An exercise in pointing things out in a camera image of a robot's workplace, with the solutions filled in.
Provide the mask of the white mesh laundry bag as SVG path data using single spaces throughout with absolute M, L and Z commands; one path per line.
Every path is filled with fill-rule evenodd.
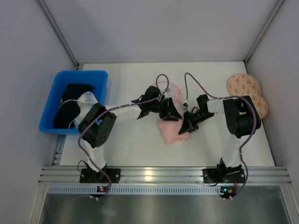
M 152 84 L 152 86 L 158 87 L 160 89 L 160 92 L 163 94 L 166 90 L 171 90 L 171 98 L 173 99 L 175 107 L 179 110 L 182 109 L 181 89 L 177 85 L 172 82 L 169 82 L 169 84 L 167 84 L 166 81 L 158 81 L 157 84 Z

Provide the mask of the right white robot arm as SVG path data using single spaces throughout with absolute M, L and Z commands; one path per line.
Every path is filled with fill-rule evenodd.
M 204 183 L 215 186 L 219 183 L 245 183 L 246 167 L 242 157 L 242 148 L 261 126 L 261 119 L 249 96 L 237 98 L 209 99 L 206 94 L 197 98 L 198 108 L 186 111 L 179 135 L 192 133 L 199 123 L 212 118 L 217 113 L 225 115 L 230 133 L 228 146 L 224 150 L 215 168 L 203 170 Z

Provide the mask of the pink bra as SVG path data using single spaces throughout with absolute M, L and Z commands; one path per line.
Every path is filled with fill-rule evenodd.
M 160 120 L 160 134 L 166 145 L 170 145 L 179 141 L 184 141 L 190 138 L 189 133 L 179 135 L 178 132 L 183 124 L 183 121 L 163 121 Z

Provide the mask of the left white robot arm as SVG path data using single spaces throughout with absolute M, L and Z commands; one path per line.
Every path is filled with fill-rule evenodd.
M 103 145 L 114 124 L 130 119 L 141 119 L 149 113 L 157 113 L 164 121 L 179 121 L 173 99 L 167 98 L 156 86 L 150 86 L 138 99 L 130 104 L 108 108 L 95 103 L 78 126 L 78 146 L 87 156 L 86 168 L 81 171 L 80 182 L 109 182 Z

